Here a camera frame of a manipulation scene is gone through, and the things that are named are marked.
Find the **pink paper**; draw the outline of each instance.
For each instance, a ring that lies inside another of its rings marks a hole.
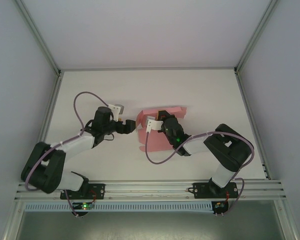
[[[177,118],[184,118],[187,113],[186,107],[176,106],[176,107],[163,107],[163,108],[154,108],[154,109],[146,109],[142,110],[137,118],[136,125],[141,124],[142,128],[138,129],[138,138],[141,144],[146,144],[146,119],[148,116],[158,117],[159,110],[166,110],[168,113],[175,115]],[[140,146],[139,149],[142,152],[146,151],[145,146]],[[156,130],[152,130],[149,134],[147,151],[150,152],[159,152],[173,149],[170,143],[168,142],[165,134],[163,132],[157,132]]]

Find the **white panel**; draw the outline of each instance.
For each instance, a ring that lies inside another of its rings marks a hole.
[[[136,119],[144,108],[186,106],[180,120],[190,135],[214,130],[225,123],[248,138],[254,137],[233,70],[124,70],[65,72],[54,109],[47,142],[59,142],[78,133],[80,124],[73,100],[81,91],[92,91],[111,104],[124,105],[123,119]],[[81,95],[77,109],[86,123],[102,104],[91,95]],[[189,157],[174,156],[153,165],[139,150],[137,133],[115,134],[96,148],[70,159],[65,168],[91,180],[198,180],[209,179],[219,162],[210,152]],[[171,151],[151,152],[159,162]],[[245,179],[264,179],[258,152],[254,161],[239,174]]]
[[[24,0],[61,69],[234,67],[269,0]]]
[[[242,73],[274,177],[300,230],[300,1],[281,1]]]
[[[11,0],[0,0],[0,239],[55,79]]]

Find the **red wire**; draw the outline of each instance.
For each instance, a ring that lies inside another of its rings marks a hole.
[[[228,200],[229,200],[229,192],[226,191],[225,194],[226,194],[226,199],[225,199],[225,201],[224,201],[223,204],[226,204],[228,202]]]
[[[96,201],[96,199],[97,199],[97,194],[93,190],[90,190],[90,192],[94,194],[93,201],[92,201],[92,203],[94,203]]]

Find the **black mounting plate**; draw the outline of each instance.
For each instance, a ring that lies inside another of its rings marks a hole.
[[[94,193],[90,192],[90,190],[93,190],[96,193],[96,199],[102,200],[105,197],[105,188],[106,185],[103,183],[89,183],[88,191],[85,195],[82,195],[79,191],[67,190],[66,192],[68,193],[70,200],[93,200]],[[61,192],[60,199],[67,199],[66,194],[64,192]]]
[[[227,192],[230,199],[236,199],[238,197],[237,184],[235,182],[229,182],[224,188],[221,188],[220,194],[215,195],[209,190],[208,182],[195,182],[193,183],[193,193],[195,199],[226,199]]]

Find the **aluminum frame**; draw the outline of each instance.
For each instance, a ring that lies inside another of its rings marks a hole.
[[[51,122],[53,110],[58,98],[62,78],[62,71],[58,76],[54,85],[53,92],[50,96],[48,108],[46,110],[46,118],[42,124],[39,140],[44,141]],[[249,102],[246,98],[245,91],[241,84],[240,75],[237,75],[238,86],[242,95],[242,100],[247,110],[247,115],[256,137],[256,144],[261,154],[261,158],[266,161],[263,151],[262,142],[252,116]],[[176,180],[176,181],[91,181],[92,183],[104,183],[105,199],[99,202],[198,202],[204,199],[195,199],[194,196],[186,192],[187,188],[192,187],[194,182],[207,182],[207,180]],[[241,182],[236,181],[238,190],[241,189]],[[220,199],[209,199],[210,201],[219,201]],[[269,179],[247,179],[245,180],[245,189],[243,190],[240,201],[256,201],[270,200],[274,201],[278,214],[281,228],[285,238],[298,240],[300,239],[296,224],[290,213],[288,203],[286,203],[286,195],[283,190],[280,180]],[[15,240],[18,235],[18,229],[21,224],[23,212],[27,203],[35,202],[65,202],[60,199],[60,192],[56,191],[51,194],[44,192],[28,192],[25,190],[24,183],[21,182],[18,186],[14,200],[14,208],[11,211],[11,216],[7,223],[3,240]]]
[[[278,214],[278,218],[281,224],[281,228],[284,233],[284,237],[287,240],[299,240],[300,235],[298,233],[296,224],[292,217],[286,196],[279,180],[271,180],[271,172],[267,168],[267,158],[262,146],[262,141],[258,132],[257,125],[255,123],[249,101],[247,99],[244,87],[242,85],[242,79],[240,71],[243,69],[247,62],[251,52],[257,44],[264,28],[266,27],[269,19],[271,18],[276,6],[280,0],[271,0],[267,6],[264,15],[262,16],[257,28],[255,29],[248,45],[246,46],[237,66],[233,67],[198,67],[198,68],[114,68],[114,69],[67,69],[67,71],[115,71],[115,70],[170,70],[170,69],[234,69],[237,77],[238,86],[241,92],[242,100],[244,102],[247,115],[251,124],[251,128],[254,136],[256,137],[256,144],[259,150],[261,159],[265,163],[265,170],[269,179],[256,179],[246,180],[245,190],[243,190],[240,201],[252,201],[252,200],[273,200],[275,208]],[[47,137],[50,122],[52,119],[55,104],[58,98],[62,78],[64,71],[60,71],[57,64],[55,63],[51,52],[45,44],[35,22],[32,20],[31,15],[23,3],[22,0],[13,0],[20,14],[22,15],[25,23],[28,25],[29,30],[33,34],[37,41],[40,49],[47,58],[49,64],[56,72],[56,81],[53,87],[53,91],[50,96],[50,101],[46,109],[46,117],[42,124],[39,141],[44,141]],[[202,199],[194,199],[193,195],[186,192],[185,189],[192,187],[193,182],[206,182],[207,180],[188,180],[188,181],[93,181],[94,183],[102,182],[106,184],[105,199],[99,200],[102,202],[165,202],[165,201],[188,201],[195,202],[201,201]],[[237,182],[238,189],[241,189],[241,183]],[[18,235],[18,230],[22,222],[22,217],[25,211],[27,203],[30,202],[64,202],[60,200],[60,193],[54,192],[52,194],[46,194],[44,192],[26,192],[24,183],[20,183],[18,191],[15,196],[14,203],[11,208],[11,213],[8,218],[3,240],[15,240]]]

